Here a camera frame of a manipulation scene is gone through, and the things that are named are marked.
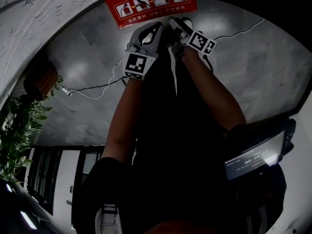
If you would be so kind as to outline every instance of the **plant pot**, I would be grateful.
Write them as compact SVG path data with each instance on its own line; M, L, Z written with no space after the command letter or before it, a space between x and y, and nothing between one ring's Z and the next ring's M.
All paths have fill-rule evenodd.
M58 72L48 61L37 63L24 81L24 88L33 100L44 100L58 80Z

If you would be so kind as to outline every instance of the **red sign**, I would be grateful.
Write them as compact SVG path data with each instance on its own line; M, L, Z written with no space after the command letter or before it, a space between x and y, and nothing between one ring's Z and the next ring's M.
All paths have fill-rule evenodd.
M197 10L196 0L105 0L120 28Z

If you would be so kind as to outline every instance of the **foliage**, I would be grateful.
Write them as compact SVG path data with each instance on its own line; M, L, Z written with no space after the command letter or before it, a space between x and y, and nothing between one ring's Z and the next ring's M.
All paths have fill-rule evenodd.
M62 77L59 77L58 82L62 82ZM42 128L37 120L47 119L43 113L51 109L52 107L43 106L40 101L29 100L28 95L9 98L10 113L0 114L0 179L17 183L15 169L27 167L33 162L22 154L31 147L33 133Z

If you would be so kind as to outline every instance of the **concrete floor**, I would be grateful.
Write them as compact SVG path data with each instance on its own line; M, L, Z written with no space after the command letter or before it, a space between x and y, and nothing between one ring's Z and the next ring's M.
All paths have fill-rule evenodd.
M191 18L195 30L213 39L248 30L262 20L216 0L197 0L197 5L197 12L177 16ZM168 25L167 17L156 20ZM122 59L126 43L141 25L120 30L105 3L72 23L47 46L49 60L64 77L62 85L80 89L108 83L112 68ZM214 74L235 96L248 122L296 107L312 74L312 54L298 41L264 20L250 32L217 43L209 57ZM115 78L121 76L118 67ZM47 102L53 110L36 144L105 144L123 90L123 83L117 82L97 100L78 93L68 97L57 91ZM102 91L97 88L84 92L97 97Z

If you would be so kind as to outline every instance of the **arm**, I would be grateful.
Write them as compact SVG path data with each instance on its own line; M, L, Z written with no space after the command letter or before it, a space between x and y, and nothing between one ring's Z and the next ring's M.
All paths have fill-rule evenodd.
M123 164L131 158L142 87L142 81L129 79L113 116L102 157L112 157Z
M244 114L233 95L208 70L196 50L185 47L182 61L218 124L227 130L246 124Z

